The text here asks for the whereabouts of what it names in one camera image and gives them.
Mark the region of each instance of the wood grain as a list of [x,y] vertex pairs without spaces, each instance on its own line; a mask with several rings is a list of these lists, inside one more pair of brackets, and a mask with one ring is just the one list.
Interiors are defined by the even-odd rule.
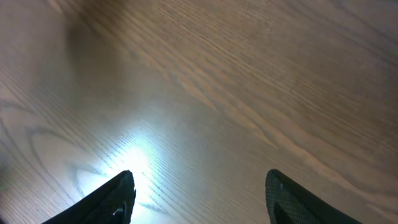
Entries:
[[0,0],[0,217],[118,172],[133,223],[268,223],[271,168],[398,223],[398,3]]

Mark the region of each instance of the wooden floor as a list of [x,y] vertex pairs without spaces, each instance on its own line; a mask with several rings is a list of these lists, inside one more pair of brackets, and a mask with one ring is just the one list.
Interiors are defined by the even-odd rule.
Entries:
[[133,223],[269,223],[276,168],[398,223],[395,0],[0,0],[0,217],[118,172]]

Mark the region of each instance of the wooden surface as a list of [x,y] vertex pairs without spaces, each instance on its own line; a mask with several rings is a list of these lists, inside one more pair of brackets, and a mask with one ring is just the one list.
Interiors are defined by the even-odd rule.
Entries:
[[398,223],[398,2],[0,0],[0,217],[124,169],[133,223],[268,223],[276,168]]

